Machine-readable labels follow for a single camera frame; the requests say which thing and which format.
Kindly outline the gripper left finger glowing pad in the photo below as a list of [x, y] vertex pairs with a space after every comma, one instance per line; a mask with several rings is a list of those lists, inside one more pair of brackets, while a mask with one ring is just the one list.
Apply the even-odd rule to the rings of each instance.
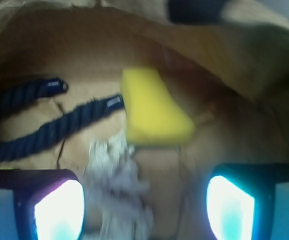
[[0, 240], [78, 240], [84, 188], [69, 169], [0, 169]]

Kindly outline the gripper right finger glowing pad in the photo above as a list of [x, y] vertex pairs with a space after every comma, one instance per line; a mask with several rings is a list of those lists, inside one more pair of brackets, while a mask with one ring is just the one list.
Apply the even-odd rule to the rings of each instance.
[[223, 163], [206, 189], [217, 240], [289, 240], [289, 163]]

